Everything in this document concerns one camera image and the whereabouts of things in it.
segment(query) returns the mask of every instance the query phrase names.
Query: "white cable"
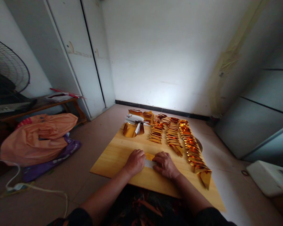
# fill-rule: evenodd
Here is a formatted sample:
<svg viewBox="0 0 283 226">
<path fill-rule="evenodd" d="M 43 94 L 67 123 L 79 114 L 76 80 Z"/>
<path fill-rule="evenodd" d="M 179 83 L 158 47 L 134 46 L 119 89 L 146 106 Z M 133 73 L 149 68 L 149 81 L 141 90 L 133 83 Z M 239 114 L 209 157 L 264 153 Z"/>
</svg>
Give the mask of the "white cable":
<svg viewBox="0 0 283 226">
<path fill-rule="evenodd" d="M 25 185 L 25 186 L 27 186 L 27 187 L 31 187 L 31 188 L 36 189 L 36 190 L 39 190 L 39 191 L 50 192 L 50 193 L 63 193 L 63 194 L 65 195 L 65 198 L 66 198 L 66 210 L 65 210 L 65 213 L 64 213 L 64 218 L 66 218 L 66 214 L 67 214 L 67 210 L 68 210 L 68 196 L 67 196 L 66 192 L 64 192 L 64 191 L 56 191 L 56 190 L 48 190 L 48 189 L 44 189 L 44 188 L 39 188 L 39 187 L 37 187 L 37 186 L 33 186 L 33 185 L 30 185 L 30 184 L 27 184 L 27 183 L 18 183 L 18 184 L 16 184 L 14 187 L 9 187 L 9 186 L 8 186 L 9 183 L 12 182 L 12 180 L 15 179 L 16 176 L 18 176 L 18 174 L 20 173 L 21 168 L 20 168 L 19 164 L 17 164 L 17 163 L 10 162 L 10 161 L 6 161 L 6 160 L 1 160 L 1 159 L 0 159 L 0 161 L 1 161 L 1 162 L 5 162 L 5 163 L 14 164 L 14 165 L 16 165 L 17 168 L 18 168 L 18 172 L 16 173 L 16 175 L 15 175 L 12 179 L 10 179 L 9 182 L 7 182 L 7 184 L 5 185 L 7 191 L 12 191 L 12 190 L 14 189 L 14 187 L 16 187 L 16 186 Z"/>
<path fill-rule="evenodd" d="M 10 183 L 10 182 L 12 182 L 12 180 L 13 180 L 13 179 L 15 179 L 15 178 L 16 178 L 16 176 L 18 176 L 18 174 L 20 173 L 21 168 L 20 168 L 19 164 L 17 164 L 17 163 L 10 162 L 10 161 L 6 161 L 6 160 L 1 160 L 1 159 L 0 159 L 0 161 L 1 161 L 1 162 L 5 162 L 5 163 L 11 163 L 11 164 L 14 164 L 14 165 L 16 165 L 16 166 L 17 166 L 17 168 L 18 168 L 18 172 L 17 172 L 17 174 L 16 174 L 16 175 L 15 175 L 12 179 L 10 179 L 10 180 L 9 180 L 9 182 L 7 182 L 7 184 L 5 185 L 6 190 L 7 190 L 7 191 L 11 191 L 11 190 L 13 190 L 14 188 L 13 188 L 13 187 L 9 187 L 8 185 L 9 185 L 9 183 Z"/>
</svg>

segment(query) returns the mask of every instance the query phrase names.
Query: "forearm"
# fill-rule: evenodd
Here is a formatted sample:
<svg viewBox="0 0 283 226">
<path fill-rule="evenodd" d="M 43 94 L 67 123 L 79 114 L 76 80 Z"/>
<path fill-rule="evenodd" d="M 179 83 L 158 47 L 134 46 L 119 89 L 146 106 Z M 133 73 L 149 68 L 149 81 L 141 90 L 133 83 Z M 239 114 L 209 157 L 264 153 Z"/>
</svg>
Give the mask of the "forearm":
<svg viewBox="0 0 283 226">
<path fill-rule="evenodd" d="M 80 205 L 91 216 L 94 225 L 99 225 L 107 211 L 110 209 L 122 189 L 131 179 L 125 169 L 119 171 L 103 187 L 93 193 Z"/>
<path fill-rule="evenodd" d="M 179 176 L 173 179 L 173 182 L 179 189 L 183 199 L 186 201 L 194 216 L 201 210 L 212 207 L 212 204 L 190 183 L 190 181 L 188 181 L 183 174 L 179 174 Z"/>
</svg>

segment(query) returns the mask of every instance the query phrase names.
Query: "dark clothing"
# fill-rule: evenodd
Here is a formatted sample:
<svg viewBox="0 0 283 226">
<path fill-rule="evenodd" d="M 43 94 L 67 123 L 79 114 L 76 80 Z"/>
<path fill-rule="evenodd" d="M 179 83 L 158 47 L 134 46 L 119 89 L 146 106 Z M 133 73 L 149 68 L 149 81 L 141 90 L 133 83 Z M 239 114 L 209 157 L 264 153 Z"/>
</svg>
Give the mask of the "dark clothing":
<svg viewBox="0 0 283 226">
<path fill-rule="evenodd" d="M 72 211 L 66 219 L 59 218 L 49 225 L 69 226 L 92 224 L 88 213 L 81 208 Z M 108 211 L 102 225 L 203 225 L 233 226 L 215 208 L 207 208 L 193 217 L 186 204 L 176 198 L 127 185 Z"/>
</svg>

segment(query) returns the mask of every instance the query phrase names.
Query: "plastic bag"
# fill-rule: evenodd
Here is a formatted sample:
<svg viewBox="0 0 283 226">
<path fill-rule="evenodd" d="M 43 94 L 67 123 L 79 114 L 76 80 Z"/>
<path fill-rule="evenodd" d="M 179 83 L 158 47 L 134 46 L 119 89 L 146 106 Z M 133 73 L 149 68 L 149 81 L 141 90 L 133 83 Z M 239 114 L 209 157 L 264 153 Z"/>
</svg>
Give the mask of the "plastic bag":
<svg viewBox="0 0 283 226">
<path fill-rule="evenodd" d="M 32 180 L 35 180 L 47 171 L 56 167 L 57 165 L 65 161 L 68 157 L 70 157 L 74 152 L 76 152 L 82 145 L 80 141 L 70 139 L 67 134 L 65 134 L 63 137 L 67 142 L 67 146 L 63 149 L 59 156 L 49 162 L 25 167 L 23 170 L 24 182 L 30 182 Z"/>
<path fill-rule="evenodd" d="M 67 146 L 63 135 L 76 125 L 77 120 L 70 113 L 42 114 L 26 119 L 2 143 L 0 159 L 23 167 L 55 159 Z"/>
</svg>

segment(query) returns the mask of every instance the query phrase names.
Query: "wooden table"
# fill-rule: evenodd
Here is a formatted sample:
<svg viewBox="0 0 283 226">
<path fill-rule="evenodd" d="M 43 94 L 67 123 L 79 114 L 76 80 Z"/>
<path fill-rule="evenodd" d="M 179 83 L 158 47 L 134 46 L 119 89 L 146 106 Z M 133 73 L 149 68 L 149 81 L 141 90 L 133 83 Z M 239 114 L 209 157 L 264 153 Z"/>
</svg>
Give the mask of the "wooden table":
<svg viewBox="0 0 283 226">
<path fill-rule="evenodd" d="M 128 156 L 134 149 L 142 149 L 153 155 L 161 151 L 168 152 L 179 171 L 204 195 L 204 197 L 218 210 L 226 211 L 213 179 L 211 179 L 210 189 L 208 191 L 198 175 L 191 171 L 191 166 L 187 161 L 187 155 L 185 154 L 183 158 L 179 157 L 173 149 L 167 145 L 165 136 L 162 139 L 162 144 L 148 141 L 151 127 L 145 126 L 145 133 L 143 135 L 137 135 L 135 138 L 127 138 L 123 135 L 123 127 L 124 125 L 106 147 L 90 172 L 108 178 L 113 177 L 125 165 Z M 181 198 L 179 191 L 173 183 L 152 168 L 144 167 L 140 173 L 129 181 L 129 184 Z"/>
<path fill-rule="evenodd" d="M 80 124 L 80 123 L 86 124 L 87 123 L 86 115 L 80 109 L 80 107 L 78 105 L 78 99 L 77 98 L 71 98 L 69 100 L 64 100 L 64 101 L 61 101 L 61 102 L 58 102 L 58 103 L 49 103 L 49 102 L 44 100 L 44 96 L 37 97 L 35 99 L 37 99 L 37 103 L 30 109 L 30 111 L 23 112 L 23 113 L 15 113 L 15 112 L 2 113 L 2 114 L 0 114 L 0 121 L 1 122 L 10 122 L 10 121 L 15 120 L 16 118 L 19 118 L 19 117 L 22 117 L 22 116 L 25 116 L 25 115 L 29 115 L 31 113 L 41 111 L 41 110 L 44 110 L 44 109 L 47 109 L 47 108 L 52 108 L 52 107 L 55 107 L 57 105 L 62 105 L 67 113 L 71 113 L 69 107 L 67 106 L 67 103 L 72 102 L 75 109 L 78 111 L 79 116 L 80 116 L 77 124 Z"/>
</svg>

